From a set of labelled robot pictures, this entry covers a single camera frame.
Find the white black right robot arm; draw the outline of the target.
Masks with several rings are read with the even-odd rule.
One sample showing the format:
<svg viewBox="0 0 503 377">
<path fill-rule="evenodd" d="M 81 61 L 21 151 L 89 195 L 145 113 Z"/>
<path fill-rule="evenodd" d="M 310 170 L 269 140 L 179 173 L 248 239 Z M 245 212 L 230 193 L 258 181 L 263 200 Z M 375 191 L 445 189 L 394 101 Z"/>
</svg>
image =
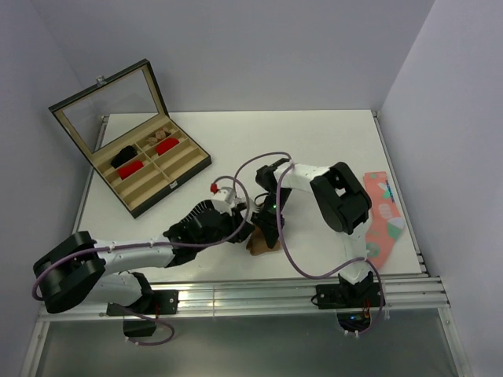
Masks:
<svg viewBox="0 0 503 377">
<path fill-rule="evenodd" d="M 365 234 L 369 228 L 372 202 L 346 163 L 315 167 L 280 159 L 259 168 L 256 183 L 266 191 L 264 203 L 251 216 L 257 228 L 259 248 L 252 254 L 273 251 L 280 246 L 281 214 L 293 190 L 310 193 L 327 226 L 343 236 L 345 259 L 352 261 L 338 273 L 340 297 L 349 306 L 359 305 L 373 284 L 374 273 L 365 261 Z"/>
</svg>

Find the tan ribbed sock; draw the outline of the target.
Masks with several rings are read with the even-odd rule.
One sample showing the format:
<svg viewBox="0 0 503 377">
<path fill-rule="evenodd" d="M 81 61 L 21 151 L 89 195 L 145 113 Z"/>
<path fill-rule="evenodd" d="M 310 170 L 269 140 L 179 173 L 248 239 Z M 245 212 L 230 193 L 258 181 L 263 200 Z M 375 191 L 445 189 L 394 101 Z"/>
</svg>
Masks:
<svg viewBox="0 0 503 377">
<path fill-rule="evenodd" d="M 259 256 L 261 254 L 279 251 L 281 249 L 281 245 L 280 242 L 277 241 L 272 247 L 269 247 L 266 243 L 263 232 L 259 228 L 255 227 L 248 239 L 246 249 L 250 255 Z"/>
</svg>

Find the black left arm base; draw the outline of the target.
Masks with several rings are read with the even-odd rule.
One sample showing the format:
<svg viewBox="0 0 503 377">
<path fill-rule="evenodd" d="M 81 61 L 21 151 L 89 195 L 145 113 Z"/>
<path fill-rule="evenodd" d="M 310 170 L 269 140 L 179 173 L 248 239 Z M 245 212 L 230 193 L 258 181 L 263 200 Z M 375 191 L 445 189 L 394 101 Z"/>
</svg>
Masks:
<svg viewBox="0 0 503 377">
<path fill-rule="evenodd" d="M 160 346 L 174 338 L 174 327 L 162 316 L 178 311 L 178 290 L 154 290 L 130 306 L 109 303 L 108 317 L 123 318 L 123 334 L 128 342 L 138 346 Z M 151 340 L 156 331 L 167 329 L 162 340 Z"/>
</svg>

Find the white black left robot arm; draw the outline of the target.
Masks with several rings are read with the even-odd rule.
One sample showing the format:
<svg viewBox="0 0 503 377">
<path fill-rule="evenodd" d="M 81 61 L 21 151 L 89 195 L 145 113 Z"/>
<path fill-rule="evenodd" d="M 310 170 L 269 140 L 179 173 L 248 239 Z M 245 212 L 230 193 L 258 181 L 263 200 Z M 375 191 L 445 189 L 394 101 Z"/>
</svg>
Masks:
<svg viewBox="0 0 503 377">
<path fill-rule="evenodd" d="M 89 232 L 70 235 L 33 265 L 33 299 L 47 313 L 66 312 L 83 302 L 103 302 L 107 313 L 151 314 L 164 304 L 143 268 L 168 269 L 193 261 L 222 243 L 242 243 L 254 229 L 252 207 L 214 200 L 198 203 L 159 238 L 136 243 L 100 241 Z"/>
</svg>

